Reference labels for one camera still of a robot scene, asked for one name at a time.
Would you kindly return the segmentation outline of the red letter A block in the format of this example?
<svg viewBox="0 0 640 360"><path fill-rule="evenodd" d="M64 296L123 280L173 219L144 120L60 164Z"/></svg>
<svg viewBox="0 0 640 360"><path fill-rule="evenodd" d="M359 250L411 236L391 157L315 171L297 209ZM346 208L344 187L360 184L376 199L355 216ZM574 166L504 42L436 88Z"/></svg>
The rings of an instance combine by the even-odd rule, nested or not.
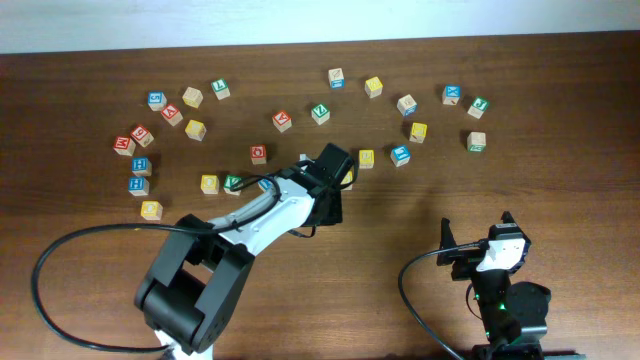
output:
<svg viewBox="0 0 640 360"><path fill-rule="evenodd" d="M291 116L284 110L281 110L272 116L273 125L276 129L283 133L292 126Z"/></svg>

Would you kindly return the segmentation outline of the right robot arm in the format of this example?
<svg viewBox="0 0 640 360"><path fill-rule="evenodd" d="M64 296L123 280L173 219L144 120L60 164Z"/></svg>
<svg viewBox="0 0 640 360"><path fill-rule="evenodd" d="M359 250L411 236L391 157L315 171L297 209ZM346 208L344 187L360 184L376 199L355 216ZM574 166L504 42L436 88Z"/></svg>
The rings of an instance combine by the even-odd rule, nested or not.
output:
<svg viewBox="0 0 640 360"><path fill-rule="evenodd" d="M575 351L545 353L551 291L540 284L510 277L524 264L531 241L505 211L501 222L469 250L454 240L450 220L441 220L439 266L452 267L454 281L469 281L488 343L473 347L475 359L584 359Z"/></svg>

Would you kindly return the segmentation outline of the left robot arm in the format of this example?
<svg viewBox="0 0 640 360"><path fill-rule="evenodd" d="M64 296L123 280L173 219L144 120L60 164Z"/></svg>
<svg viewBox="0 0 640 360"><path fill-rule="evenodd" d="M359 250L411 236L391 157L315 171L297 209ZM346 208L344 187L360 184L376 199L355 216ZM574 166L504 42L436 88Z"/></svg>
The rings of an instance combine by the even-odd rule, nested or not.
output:
<svg viewBox="0 0 640 360"><path fill-rule="evenodd" d="M340 223L342 181L354 165L349 153L329 143L314 160L233 185L233 191L268 185L242 208L209 221L187 215L178 222L134 297L164 358L212 358L256 256L301 227Z"/></svg>

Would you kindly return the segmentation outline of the yellow letter S block right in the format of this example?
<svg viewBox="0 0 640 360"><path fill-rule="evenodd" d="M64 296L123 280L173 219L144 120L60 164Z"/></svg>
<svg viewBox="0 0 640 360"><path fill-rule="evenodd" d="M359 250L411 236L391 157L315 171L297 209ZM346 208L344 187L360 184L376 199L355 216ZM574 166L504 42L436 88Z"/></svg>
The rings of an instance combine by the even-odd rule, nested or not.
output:
<svg viewBox="0 0 640 360"><path fill-rule="evenodd" d="M351 190L353 186L353 171L349 170L341 182L342 190Z"/></svg>

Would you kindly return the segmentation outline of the yellow block centre right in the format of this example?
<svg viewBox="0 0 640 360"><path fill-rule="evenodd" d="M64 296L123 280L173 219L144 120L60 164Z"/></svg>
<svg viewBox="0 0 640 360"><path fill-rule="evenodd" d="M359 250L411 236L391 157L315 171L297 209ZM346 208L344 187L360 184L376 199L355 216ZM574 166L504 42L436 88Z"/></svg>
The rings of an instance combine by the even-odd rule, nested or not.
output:
<svg viewBox="0 0 640 360"><path fill-rule="evenodd" d="M372 169L375 165L375 153L372 149L361 149L358 152L358 164L360 169Z"/></svg>

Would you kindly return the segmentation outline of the green letter Z block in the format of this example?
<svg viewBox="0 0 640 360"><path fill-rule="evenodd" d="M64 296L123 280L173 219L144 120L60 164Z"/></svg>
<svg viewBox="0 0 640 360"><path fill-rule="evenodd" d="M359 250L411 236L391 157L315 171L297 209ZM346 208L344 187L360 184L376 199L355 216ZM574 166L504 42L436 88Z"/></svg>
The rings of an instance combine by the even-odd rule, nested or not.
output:
<svg viewBox="0 0 640 360"><path fill-rule="evenodd" d="M322 125L330 119L330 110L325 104L320 103L311 109L311 116L318 125Z"/></svg>

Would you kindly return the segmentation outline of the blue letter P block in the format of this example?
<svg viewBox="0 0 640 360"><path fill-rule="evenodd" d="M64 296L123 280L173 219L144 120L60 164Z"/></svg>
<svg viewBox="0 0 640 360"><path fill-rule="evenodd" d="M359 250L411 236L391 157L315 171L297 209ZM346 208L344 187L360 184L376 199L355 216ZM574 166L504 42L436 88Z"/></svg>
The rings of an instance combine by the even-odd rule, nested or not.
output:
<svg viewBox="0 0 640 360"><path fill-rule="evenodd" d="M261 179L258 181L258 186L263 192L267 192L272 187L272 182L267 179Z"/></svg>

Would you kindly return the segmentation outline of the blue letter E block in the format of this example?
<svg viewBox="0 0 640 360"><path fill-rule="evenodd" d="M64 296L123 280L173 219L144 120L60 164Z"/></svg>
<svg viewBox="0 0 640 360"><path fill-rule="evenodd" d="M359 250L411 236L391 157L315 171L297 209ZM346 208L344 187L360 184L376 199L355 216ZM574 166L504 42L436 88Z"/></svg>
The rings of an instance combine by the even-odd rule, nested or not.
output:
<svg viewBox="0 0 640 360"><path fill-rule="evenodd" d="M411 153L406 145L394 147L390 152L390 158L395 167L407 164L411 159Z"/></svg>

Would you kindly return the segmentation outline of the red letter O block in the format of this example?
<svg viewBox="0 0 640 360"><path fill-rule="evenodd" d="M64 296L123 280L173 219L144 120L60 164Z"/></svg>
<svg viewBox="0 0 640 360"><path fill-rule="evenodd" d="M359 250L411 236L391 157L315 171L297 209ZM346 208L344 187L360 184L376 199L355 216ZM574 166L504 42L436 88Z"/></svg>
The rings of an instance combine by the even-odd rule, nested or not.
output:
<svg viewBox="0 0 640 360"><path fill-rule="evenodd" d="M267 163L266 146L259 144L250 147L250 159L253 165L263 165Z"/></svg>

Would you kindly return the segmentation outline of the wooden block green side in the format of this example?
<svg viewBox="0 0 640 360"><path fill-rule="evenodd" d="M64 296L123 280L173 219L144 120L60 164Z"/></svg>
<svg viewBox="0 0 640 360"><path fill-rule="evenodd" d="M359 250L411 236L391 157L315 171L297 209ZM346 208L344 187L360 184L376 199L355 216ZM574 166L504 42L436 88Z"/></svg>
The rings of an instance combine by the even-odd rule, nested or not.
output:
<svg viewBox="0 0 640 360"><path fill-rule="evenodd" d="M467 137L467 150L469 152L483 152L486 148L486 134L484 132L471 132Z"/></svg>

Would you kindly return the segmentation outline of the wooden block blue side top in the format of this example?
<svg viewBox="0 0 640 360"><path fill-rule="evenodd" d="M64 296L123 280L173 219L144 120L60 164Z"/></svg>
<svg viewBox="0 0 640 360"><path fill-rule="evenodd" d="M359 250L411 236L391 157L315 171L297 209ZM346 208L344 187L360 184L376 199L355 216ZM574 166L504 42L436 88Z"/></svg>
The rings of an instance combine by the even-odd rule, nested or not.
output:
<svg viewBox="0 0 640 360"><path fill-rule="evenodd" d="M344 73L341 68L328 70L328 81L331 89L339 89L345 86Z"/></svg>

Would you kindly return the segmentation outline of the wooden block blue side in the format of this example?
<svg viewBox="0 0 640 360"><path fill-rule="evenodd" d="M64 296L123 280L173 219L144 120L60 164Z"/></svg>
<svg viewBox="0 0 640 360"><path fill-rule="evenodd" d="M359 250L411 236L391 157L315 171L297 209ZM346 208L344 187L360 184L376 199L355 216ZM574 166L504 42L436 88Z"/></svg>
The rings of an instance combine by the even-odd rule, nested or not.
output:
<svg viewBox="0 0 640 360"><path fill-rule="evenodd" d="M339 89L345 86L344 73L341 68L328 70L328 81L331 89Z"/></svg>
<svg viewBox="0 0 640 360"><path fill-rule="evenodd" d="M397 102L397 108L403 117L413 114L417 110L417 102L414 98L407 94L401 97Z"/></svg>

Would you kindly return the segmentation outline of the yellow block upper right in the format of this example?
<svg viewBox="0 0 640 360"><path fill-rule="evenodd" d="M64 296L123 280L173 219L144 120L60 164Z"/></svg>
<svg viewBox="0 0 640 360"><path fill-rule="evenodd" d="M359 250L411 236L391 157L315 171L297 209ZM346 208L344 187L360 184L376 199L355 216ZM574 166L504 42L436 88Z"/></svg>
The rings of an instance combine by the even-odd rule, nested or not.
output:
<svg viewBox="0 0 640 360"><path fill-rule="evenodd" d="M365 81L364 89L369 98L375 98L382 94L383 84L381 80L375 76Z"/></svg>

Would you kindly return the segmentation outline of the wooden block blue side right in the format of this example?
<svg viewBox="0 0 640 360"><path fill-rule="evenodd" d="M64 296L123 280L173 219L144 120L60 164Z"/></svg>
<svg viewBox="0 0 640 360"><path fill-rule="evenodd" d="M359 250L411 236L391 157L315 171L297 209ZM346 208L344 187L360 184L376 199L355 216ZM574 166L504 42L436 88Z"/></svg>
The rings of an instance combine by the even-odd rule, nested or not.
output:
<svg viewBox="0 0 640 360"><path fill-rule="evenodd" d="M413 114L417 110L417 102L414 98L407 94L401 97L397 102L397 108L403 117Z"/></svg>

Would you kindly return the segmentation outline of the green letter V block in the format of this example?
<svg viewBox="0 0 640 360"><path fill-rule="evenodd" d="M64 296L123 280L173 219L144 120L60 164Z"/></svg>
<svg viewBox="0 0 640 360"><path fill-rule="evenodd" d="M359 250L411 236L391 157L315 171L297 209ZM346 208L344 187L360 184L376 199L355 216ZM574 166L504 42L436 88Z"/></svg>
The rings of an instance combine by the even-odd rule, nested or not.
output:
<svg viewBox="0 0 640 360"><path fill-rule="evenodd" d="M223 189L227 194L239 196L240 190L235 190L234 186L242 180L241 177L235 175L227 175L225 177Z"/></svg>

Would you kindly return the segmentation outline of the green letter J block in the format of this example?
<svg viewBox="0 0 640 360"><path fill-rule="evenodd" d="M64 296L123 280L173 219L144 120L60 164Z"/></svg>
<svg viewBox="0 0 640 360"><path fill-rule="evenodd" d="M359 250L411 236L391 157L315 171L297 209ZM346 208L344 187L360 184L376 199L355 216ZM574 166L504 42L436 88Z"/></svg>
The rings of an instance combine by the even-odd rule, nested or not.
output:
<svg viewBox="0 0 640 360"><path fill-rule="evenodd" d="M476 119L480 119L482 117L482 115L486 112L486 110L488 109L490 105L490 102L482 97L476 97L468 111L467 114L471 115L472 117L476 118Z"/></svg>

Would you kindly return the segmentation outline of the yellow letter O block centre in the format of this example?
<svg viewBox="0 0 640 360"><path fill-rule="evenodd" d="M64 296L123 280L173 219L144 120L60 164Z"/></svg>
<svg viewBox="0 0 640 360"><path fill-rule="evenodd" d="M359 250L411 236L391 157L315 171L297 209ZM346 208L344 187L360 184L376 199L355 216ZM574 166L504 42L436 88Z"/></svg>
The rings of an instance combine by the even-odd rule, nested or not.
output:
<svg viewBox="0 0 640 360"><path fill-rule="evenodd" d="M201 177L200 188L206 195L219 193L220 182L217 175L205 174Z"/></svg>

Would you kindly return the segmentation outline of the yellow letter o block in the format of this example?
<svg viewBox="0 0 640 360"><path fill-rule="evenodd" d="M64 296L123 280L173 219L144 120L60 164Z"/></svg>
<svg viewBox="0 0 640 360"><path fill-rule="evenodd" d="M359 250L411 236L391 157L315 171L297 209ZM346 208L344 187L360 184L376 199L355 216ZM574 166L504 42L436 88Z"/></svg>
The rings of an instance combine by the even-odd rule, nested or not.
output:
<svg viewBox="0 0 640 360"><path fill-rule="evenodd" d="M217 175L205 174L201 177L200 188L206 195L219 193L220 182Z"/></svg>
<svg viewBox="0 0 640 360"><path fill-rule="evenodd" d="M140 215L149 221L157 221L162 218L163 206L158 201L143 201L141 204Z"/></svg>

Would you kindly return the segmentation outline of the blue letter K block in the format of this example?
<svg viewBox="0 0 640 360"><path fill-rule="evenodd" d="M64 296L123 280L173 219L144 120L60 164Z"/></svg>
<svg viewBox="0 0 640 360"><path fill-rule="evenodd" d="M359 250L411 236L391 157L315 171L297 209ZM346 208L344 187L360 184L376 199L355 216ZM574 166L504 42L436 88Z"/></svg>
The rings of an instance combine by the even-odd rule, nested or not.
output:
<svg viewBox="0 0 640 360"><path fill-rule="evenodd" d="M446 85L442 93L444 105L456 105L461 98L461 87L458 85Z"/></svg>

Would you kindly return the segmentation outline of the green letter L block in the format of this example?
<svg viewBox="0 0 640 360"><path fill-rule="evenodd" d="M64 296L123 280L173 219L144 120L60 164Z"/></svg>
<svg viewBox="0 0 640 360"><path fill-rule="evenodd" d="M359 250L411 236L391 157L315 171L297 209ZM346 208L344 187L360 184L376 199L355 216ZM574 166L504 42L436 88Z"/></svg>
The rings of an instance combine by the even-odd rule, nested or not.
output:
<svg viewBox="0 0 640 360"><path fill-rule="evenodd" d="M211 87L218 100L223 100L230 96L229 86L224 78L213 81Z"/></svg>

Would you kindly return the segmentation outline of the yellow block upper left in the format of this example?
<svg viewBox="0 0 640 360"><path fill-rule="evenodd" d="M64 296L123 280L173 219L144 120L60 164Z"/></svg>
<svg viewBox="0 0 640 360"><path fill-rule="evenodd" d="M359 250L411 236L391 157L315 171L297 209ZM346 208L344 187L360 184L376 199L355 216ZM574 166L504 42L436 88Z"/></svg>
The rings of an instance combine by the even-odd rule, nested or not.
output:
<svg viewBox="0 0 640 360"><path fill-rule="evenodd" d="M185 133L190 139L202 141L206 135L206 126L196 120L190 120L185 128Z"/></svg>

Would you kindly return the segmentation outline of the plain wooden block yellow side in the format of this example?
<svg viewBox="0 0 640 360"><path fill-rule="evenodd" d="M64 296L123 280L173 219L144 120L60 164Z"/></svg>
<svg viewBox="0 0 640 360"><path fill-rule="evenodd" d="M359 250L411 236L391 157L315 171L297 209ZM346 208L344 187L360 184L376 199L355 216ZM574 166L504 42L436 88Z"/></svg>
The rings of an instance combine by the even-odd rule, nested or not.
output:
<svg viewBox="0 0 640 360"><path fill-rule="evenodd" d="M182 99L187 106L198 109L203 101L203 94L196 88L187 87Z"/></svg>

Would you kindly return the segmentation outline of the red letter block upper left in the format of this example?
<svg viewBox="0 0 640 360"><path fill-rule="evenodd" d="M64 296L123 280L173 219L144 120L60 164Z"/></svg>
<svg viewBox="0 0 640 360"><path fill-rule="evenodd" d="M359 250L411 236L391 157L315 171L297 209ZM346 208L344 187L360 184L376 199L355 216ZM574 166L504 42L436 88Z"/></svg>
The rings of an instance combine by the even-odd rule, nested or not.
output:
<svg viewBox="0 0 640 360"><path fill-rule="evenodd" d="M176 126L183 120L180 110L173 104L167 104L161 111L161 116L171 125Z"/></svg>

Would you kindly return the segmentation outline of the yellow letter O block left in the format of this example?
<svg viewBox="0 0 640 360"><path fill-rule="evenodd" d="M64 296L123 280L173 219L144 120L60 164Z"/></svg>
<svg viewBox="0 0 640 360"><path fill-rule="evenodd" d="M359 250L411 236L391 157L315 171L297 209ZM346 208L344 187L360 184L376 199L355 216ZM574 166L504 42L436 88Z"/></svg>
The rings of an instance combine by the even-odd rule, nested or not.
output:
<svg viewBox="0 0 640 360"><path fill-rule="evenodd" d="M143 201L141 204L140 215L149 221L157 221L162 218L163 206L158 201Z"/></svg>

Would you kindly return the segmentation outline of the blue number 5 block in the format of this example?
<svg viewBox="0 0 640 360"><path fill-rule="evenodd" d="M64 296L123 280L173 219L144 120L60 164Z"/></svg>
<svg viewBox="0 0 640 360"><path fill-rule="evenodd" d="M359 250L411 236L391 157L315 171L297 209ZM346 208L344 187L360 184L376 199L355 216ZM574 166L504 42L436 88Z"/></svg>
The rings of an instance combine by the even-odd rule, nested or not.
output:
<svg viewBox="0 0 640 360"><path fill-rule="evenodd" d="M167 105L167 98L161 91L151 91L147 96L147 104L154 112L162 111Z"/></svg>

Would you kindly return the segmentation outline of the blue letter H block upper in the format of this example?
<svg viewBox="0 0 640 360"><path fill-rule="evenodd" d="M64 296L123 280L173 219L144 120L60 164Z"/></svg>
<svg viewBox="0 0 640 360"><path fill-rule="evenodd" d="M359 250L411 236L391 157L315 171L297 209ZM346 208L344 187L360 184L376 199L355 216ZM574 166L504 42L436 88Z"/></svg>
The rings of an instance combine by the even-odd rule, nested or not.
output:
<svg viewBox="0 0 640 360"><path fill-rule="evenodd" d="M132 159L131 171L135 176L147 177L152 175L152 163L147 157Z"/></svg>

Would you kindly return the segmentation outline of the blue letter h block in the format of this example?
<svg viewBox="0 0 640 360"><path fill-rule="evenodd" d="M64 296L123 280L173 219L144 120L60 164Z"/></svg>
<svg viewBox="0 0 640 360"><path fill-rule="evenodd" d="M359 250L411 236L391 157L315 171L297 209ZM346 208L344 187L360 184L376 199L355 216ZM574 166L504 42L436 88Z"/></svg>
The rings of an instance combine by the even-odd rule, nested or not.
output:
<svg viewBox="0 0 640 360"><path fill-rule="evenodd" d="M147 177L152 175L152 163L147 157L132 159L131 171L135 176Z"/></svg>
<svg viewBox="0 0 640 360"><path fill-rule="evenodd" d="M131 177L128 181L128 191L134 196L147 196L150 183L145 177Z"/></svg>

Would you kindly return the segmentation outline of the red number 9 block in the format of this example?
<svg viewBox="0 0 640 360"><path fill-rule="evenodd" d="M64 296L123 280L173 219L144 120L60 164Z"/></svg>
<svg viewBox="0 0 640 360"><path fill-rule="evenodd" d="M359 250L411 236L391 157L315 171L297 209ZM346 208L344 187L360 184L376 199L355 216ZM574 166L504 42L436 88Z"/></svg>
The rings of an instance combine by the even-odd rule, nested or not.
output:
<svg viewBox="0 0 640 360"><path fill-rule="evenodd" d="M154 141L151 132L142 125L137 125L131 132L131 137L142 147L146 148Z"/></svg>

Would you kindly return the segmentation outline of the blue letter H block lower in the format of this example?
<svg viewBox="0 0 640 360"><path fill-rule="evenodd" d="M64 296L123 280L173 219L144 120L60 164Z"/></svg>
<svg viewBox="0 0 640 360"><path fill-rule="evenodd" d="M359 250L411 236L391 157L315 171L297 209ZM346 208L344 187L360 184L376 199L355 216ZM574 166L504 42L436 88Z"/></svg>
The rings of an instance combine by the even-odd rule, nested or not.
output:
<svg viewBox="0 0 640 360"><path fill-rule="evenodd" d="M134 196L147 196L150 183L145 177L131 177L128 181L128 191Z"/></svg>

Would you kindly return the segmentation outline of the red letter M block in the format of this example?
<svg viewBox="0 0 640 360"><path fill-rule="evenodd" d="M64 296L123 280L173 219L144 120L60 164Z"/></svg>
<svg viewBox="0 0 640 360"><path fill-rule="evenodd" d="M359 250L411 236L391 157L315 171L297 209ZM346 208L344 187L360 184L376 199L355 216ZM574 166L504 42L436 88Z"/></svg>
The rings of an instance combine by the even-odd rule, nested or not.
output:
<svg viewBox="0 0 640 360"><path fill-rule="evenodd" d="M136 149L136 143L130 137L117 136L113 149L119 155L132 156Z"/></svg>

